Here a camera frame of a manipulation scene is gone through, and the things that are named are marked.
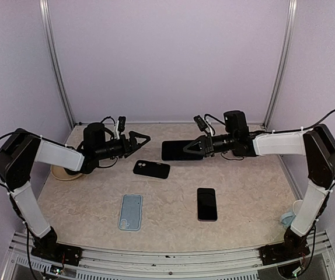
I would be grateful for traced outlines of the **black phone case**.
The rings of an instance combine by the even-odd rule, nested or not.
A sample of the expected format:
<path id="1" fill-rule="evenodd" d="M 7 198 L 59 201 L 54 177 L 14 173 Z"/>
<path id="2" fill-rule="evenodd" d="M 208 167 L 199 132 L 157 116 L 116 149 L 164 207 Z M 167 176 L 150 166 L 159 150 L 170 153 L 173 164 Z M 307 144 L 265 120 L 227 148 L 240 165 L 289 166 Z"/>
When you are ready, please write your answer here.
<path id="1" fill-rule="evenodd" d="M 157 179 L 167 179 L 170 172 L 170 165 L 151 162 L 147 160 L 138 160 L 133 168 L 133 173 L 141 176 L 148 176 Z"/>

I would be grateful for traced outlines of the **dark blue phone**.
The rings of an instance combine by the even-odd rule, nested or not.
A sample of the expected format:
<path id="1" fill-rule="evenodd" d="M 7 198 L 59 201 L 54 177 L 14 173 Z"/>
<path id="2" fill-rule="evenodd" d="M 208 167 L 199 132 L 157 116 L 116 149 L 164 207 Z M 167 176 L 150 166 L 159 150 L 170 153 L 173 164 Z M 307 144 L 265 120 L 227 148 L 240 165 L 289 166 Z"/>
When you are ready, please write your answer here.
<path id="1" fill-rule="evenodd" d="M 190 142 L 193 142 L 193 139 L 163 141 L 161 146 L 161 159 L 163 161 L 203 160 L 203 155 L 186 153 L 183 150 Z"/>

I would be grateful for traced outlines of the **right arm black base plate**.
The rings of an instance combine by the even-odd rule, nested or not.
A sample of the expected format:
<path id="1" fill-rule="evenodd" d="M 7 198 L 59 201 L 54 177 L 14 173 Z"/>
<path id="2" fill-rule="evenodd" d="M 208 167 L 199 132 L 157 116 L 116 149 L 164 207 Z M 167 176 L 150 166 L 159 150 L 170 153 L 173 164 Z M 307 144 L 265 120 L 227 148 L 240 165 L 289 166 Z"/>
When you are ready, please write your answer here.
<path id="1" fill-rule="evenodd" d="M 309 255 L 310 249 L 307 245 L 288 249 L 283 243 L 277 243 L 260 247 L 259 254 L 263 265 L 271 265 Z"/>

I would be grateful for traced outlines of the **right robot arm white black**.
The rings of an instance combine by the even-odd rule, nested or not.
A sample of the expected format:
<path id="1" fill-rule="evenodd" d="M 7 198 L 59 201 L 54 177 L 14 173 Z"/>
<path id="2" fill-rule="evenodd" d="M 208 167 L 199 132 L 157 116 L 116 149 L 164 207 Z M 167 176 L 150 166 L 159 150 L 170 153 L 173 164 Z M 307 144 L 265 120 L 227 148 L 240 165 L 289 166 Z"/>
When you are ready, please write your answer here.
<path id="1" fill-rule="evenodd" d="M 214 135 L 208 122 L 194 117 L 203 134 L 187 144 L 183 151 L 203 157 L 232 151 L 237 157 L 266 155 L 302 155 L 308 165 L 308 187 L 301 207 L 287 228 L 279 246 L 283 258 L 291 259 L 306 246 L 306 238 L 323 213 L 335 181 L 335 139 L 325 124 L 285 132 L 249 130 L 245 113 L 224 113 L 225 134 Z"/>

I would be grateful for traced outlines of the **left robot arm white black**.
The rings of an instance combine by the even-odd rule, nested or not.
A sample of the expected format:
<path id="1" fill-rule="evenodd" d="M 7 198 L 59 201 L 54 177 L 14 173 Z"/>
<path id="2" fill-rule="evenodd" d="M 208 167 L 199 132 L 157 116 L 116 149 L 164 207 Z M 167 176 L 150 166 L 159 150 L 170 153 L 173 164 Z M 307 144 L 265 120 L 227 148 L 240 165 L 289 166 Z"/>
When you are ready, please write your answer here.
<path id="1" fill-rule="evenodd" d="M 30 173 L 36 162 L 62 167 L 70 175 L 90 174 L 100 168 L 100 161 L 127 158 L 150 140 L 150 136 L 124 127 L 111 132 L 102 122 L 93 122 L 84 129 L 77 148 L 64 145 L 25 129 L 2 136 L 0 147 L 0 186 L 7 189 L 16 212 L 34 238 L 35 247 L 49 259 L 62 254 L 57 234 L 42 214 L 30 184 Z"/>

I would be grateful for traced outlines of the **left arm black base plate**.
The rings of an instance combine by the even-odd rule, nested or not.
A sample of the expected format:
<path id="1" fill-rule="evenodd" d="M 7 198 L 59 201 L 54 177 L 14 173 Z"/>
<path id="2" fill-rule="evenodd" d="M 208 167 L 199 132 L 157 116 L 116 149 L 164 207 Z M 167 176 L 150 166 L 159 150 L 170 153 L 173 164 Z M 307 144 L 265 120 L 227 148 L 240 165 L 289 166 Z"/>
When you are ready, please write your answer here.
<path id="1" fill-rule="evenodd" d="M 31 253 L 44 260 L 77 267 L 82 257 L 82 251 L 80 247 L 58 243 L 52 248 L 34 246 Z"/>

